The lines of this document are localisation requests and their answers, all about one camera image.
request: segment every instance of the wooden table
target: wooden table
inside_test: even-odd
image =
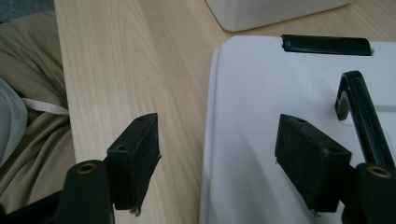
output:
[[[136,117],[157,112],[163,158],[141,217],[198,223],[213,51],[233,35],[361,36],[396,41],[396,1],[352,4],[245,32],[221,29],[205,0],[56,0],[76,157],[103,159]]]

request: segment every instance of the white strap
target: white strap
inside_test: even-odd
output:
[[[46,102],[31,100],[31,99],[27,99],[27,98],[22,98],[22,100],[25,103],[26,107],[28,107],[30,109],[48,112],[48,113],[56,114],[56,115],[69,116],[69,110],[66,108],[63,108],[61,106],[49,104]]]

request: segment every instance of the gray fabric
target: gray fabric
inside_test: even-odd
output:
[[[0,22],[54,9],[53,0],[0,0]]]
[[[0,167],[21,141],[27,124],[27,109],[20,96],[0,78]]]

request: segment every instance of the screw hole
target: screw hole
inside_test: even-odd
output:
[[[330,150],[330,152],[332,152],[332,153],[339,153],[339,152],[340,152],[340,149],[334,148],[334,147],[329,147],[329,150]]]
[[[119,145],[115,147],[116,150],[124,151],[126,148],[123,145]]]
[[[97,166],[95,163],[85,163],[77,168],[77,173],[81,175],[89,174],[96,170],[96,167]]]
[[[367,169],[369,170],[370,173],[372,173],[373,175],[377,175],[379,177],[384,177],[384,178],[392,177],[392,173],[382,167],[369,166]]]

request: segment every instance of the white container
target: white container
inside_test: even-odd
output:
[[[240,31],[340,7],[352,0],[206,0],[223,29]]]

